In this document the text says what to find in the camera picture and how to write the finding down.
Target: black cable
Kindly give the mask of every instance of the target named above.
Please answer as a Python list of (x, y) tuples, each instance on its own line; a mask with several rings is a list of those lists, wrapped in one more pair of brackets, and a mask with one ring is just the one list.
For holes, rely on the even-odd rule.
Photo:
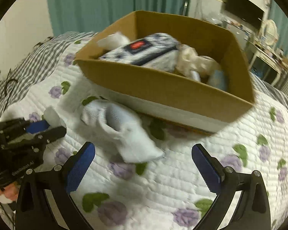
[[(14, 82), (18, 83), (18, 80), (16, 80), (16, 79), (8, 79), (8, 76), (6, 77), (5, 86), (4, 86), (4, 89), (3, 89), (3, 91), (2, 91), (2, 93), (1, 93), (1, 95), (0, 95), (0, 100), (1, 100), (1, 98), (2, 98), (2, 94), (3, 94), (3, 93), (4, 93), (5, 97), (8, 95), (8, 93), (7, 93), (7, 87), (8, 87), (8, 84), (9, 84), (10, 82), (14, 81)], [(10, 97), (11, 97), (11, 95), (12, 95), (12, 92), (14, 91), (15, 87), (16, 87), (16, 86), (14, 86), (13, 89), (11, 90), (11, 92), (10, 92), (10, 94), (9, 94), (9, 96), (8, 96), (8, 99), (7, 99), (7, 101), (6, 101), (5, 107), (4, 107), (3, 111), (2, 111), (1, 114), (0, 114), (0, 117), (2, 116), (2, 113), (6, 110), (6, 108), (7, 108), (7, 106), (8, 106), (8, 101), (9, 101), (9, 99), (10, 99)]]

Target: screw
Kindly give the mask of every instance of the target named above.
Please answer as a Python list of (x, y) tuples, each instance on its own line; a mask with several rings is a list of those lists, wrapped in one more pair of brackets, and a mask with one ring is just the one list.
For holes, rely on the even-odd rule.
[(53, 168), (54, 171), (60, 171), (62, 169), (61, 165), (55, 165), (55, 167)]
[(31, 175), (31, 174), (32, 174), (32, 172), (33, 172), (33, 170), (32, 170), (32, 169), (28, 169), (28, 170), (26, 171), (26, 174), (27, 174), (27, 175)]
[(227, 166), (227, 167), (225, 167), (225, 171), (227, 173), (232, 173), (234, 170), (232, 169), (232, 167)]
[(254, 175), (260, 177), (260, 172), (258, 170), (254, 170)]

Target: purple flower pattern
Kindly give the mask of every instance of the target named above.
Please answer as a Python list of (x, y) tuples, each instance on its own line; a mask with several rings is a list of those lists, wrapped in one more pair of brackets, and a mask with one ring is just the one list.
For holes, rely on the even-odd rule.
[(284, 123), (285, 122), (283, 114), (279, 110), (276, 111), (276, 120), (279, 123)]
[(177, 209), (172, 214), (174, 216), (174, 222), (176, 222), (181, 227), (195, 226), (200, 219), (199, 212), (190, 208)]
[(271, 150), (268, 146), (262, 145), (259, 149), (259, 159), (263, 162), (267, 161), (270, 157)]
[(62, 87), (54, 86), (49, 91), (51, 98), (59, 98), (62, 95)]
[(56, 164), (63, 165), (68, 158), (71, 157), (71, 152), (63, 147), (58, 149), (58, 151), (55, 154), (54, 161)]
[(41, 119), (40, 115), (38, 115), (36, 112), (32, 112), (31, 114), (29, 114), (29, 120), (31, 122), (37, 122)]
[(283, 168), (280, 169), (279, 181), (285, 180), (286, 176), (287, 176), (287, 168), (283, 167)]
[(227, 155), (220, 161), (220, 163), (224, 167), (226, 166), (232, 167), (236, 172), (241, 171), (242, 163), (240, 158), (237, 157), (236, 155)]
[(67, 67), (70, 66), (73, 61), (74, 61), (74, 54), (69, 53), (64, 58), (64, 63)]
[(108, 168), (116, 177), (129, 180), (135, 174), (135, 164), (128, 163), (109, 163)]
[(124, 224), (127, 217), (127, 208), (119, 201), (102, 203), (97, 212), (99, 219), (108, 227)]

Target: green leaf pattern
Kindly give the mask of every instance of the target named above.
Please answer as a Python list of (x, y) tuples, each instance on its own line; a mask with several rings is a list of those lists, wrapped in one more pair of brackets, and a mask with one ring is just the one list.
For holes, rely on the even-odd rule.
[(269, 111), (269, 114), (270, 114), (270, 118), (273, 122), (275, 122), (275, 115), (276, 115), (276, 112), (275, 112), (275, 107), (271, 107), (270, 111)]
[(109, 198), (109, 195), (106, 193), (87, 193), (82, 198), (83, 210), (89, 213), (94, 209), (94, 205), (99, 207), (102, 201)]
[(98, 99), (98, 98), (95, 96), (90, 96), (90, 97), (82, 100), (82, 105), (86, 106), (87, 104), (91, 103), (93, 100), (96, 100), (96, 99)]
[(145, 169), (146, 169), (147, 163), (136, 163), (135, 164), (135, 172), (141, 176), (143, 175)]
[(201, 199), (195, 202), (194, 204), (199, 209), (201, 213), (201, 217), (203, 217), (206, 214), (206, 212), (209, 210), (209, 208), (211, 207), (212, 203), (213, 201), (211, 199)]
[(258, 145), (268, 145), (268, 141), (263, 135), (259, 134), (257, 137), (257, 144)]
[(160, 119), (154, 118), (149, 125), (149, 130), (153, 137), (159, 140), (165, 140), (165, 133), (163, 130), (165, 127), (166, 127), (166, 124), (163, 121), (161, 121)]
[(281, 158), (279, 162), (277, 163), (277, 170), (281, 169), (285, 164), (286, 164), (286, 161), (283, 158)]
[(242, 160), (243, 162), (243, 167), (246, 167), (247, 165), (247, 151), (244, 145), (242, 144), (236, 144), (233, 147), (234, 151), (237, 152), (239, 155), (238, 157)]
[(62, 86), (62, 94), (64, 95), (64, 94), (66, 94), (68, 92), (68, 90), (69, 90), (71, 85), (70, 85), (70, 83), (68, 81), (63, 81), (61, 83), (61, 86)]

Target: television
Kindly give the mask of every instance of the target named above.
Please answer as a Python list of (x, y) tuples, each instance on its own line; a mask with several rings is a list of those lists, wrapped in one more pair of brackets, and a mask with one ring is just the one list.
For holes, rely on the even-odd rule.
[(225, 10), (260, 29), (263, 10), (249, 0), (227, 0)]

